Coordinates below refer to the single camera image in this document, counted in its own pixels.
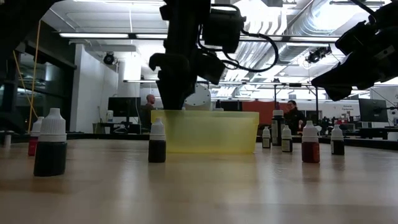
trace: fluorescent light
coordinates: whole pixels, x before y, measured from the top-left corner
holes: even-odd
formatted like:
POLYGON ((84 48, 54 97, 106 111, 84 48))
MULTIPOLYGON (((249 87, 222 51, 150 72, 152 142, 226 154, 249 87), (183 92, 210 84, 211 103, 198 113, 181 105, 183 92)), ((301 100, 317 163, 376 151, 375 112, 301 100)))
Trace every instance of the fluorescent light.
POLYGON ((329 44, 316 43, 286 43, 289 47, 329 47, 329 44))
POLYGON ((102 3, 120 3, 120 4, 146 4, 163 6, 163 1, 140 1, 140 0, 73 0, 75 2, 102 2, 102 3))
POLYGON ((219 82, 218 84, 224 84, 224 85, 242 85, 242 82, 219 82))
POLYGON ((129 82, 129 83, 156 83, 156 80, 123 80, 123 82, 129 82))
POLYGON ((328 42, 336 42, 336 40, 338 40, 339 37, 312 37, 312 36, 308 36, 308 37, 290 37, 290 41, 293 42, 324 42, 324 43, 328 43, 328 42))
POLYGON ((128 34, 107 34, 107 33, 60 33, 61 37, 66 38, 129 38, 128 34))
POLYGON ((137 34, 138 39, 166 39, 167 34, 137 34))

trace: black pole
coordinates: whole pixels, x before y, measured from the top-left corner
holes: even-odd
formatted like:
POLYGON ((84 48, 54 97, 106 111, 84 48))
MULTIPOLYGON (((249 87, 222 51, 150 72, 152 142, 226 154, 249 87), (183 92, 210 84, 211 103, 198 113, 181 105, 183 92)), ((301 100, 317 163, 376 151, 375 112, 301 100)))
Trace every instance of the black pole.
POLYGON ((319 125, 319 105, 318 105, 318 87, 315 87, 315 105, 317 110, 317 122, 316 124, 319 125))
POLYGON ((274 108, 275 108, 275 106, 276 106, 276 85, 274 85, 274 108))

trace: computer monitor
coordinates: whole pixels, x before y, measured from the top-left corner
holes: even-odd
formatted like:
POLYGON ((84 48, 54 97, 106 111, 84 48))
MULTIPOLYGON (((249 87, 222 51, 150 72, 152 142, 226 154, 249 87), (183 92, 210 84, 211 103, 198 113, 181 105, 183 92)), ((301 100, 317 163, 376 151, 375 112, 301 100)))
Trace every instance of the computer monitor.
POLYGON ((136 117, 141 106, 139 97, 109 97, 108 110, 114 117, 136 117))
POLYGON ((359 99, 361 121, 388 122, 385 100, 359 99))

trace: translucent yellow tub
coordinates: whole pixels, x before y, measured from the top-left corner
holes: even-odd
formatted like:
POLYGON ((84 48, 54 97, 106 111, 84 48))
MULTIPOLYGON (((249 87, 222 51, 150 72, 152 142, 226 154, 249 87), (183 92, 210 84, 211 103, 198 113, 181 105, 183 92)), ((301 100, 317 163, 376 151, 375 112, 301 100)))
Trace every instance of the translucent yellow tub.
POLYGON ((256 148, 258 112, 152 111, 165 124, 167 152, 251 153, 256 148))

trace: spotlight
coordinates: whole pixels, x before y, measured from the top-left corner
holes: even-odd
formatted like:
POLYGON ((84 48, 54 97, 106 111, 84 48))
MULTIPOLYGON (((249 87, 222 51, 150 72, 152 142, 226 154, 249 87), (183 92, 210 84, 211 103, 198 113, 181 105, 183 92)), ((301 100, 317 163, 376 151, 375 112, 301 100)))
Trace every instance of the spotlight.
POLYGON ((104 63, 107 65, 114 65, 116 60, 114 59, 113 52, 107 52, 104 57, 104 63))

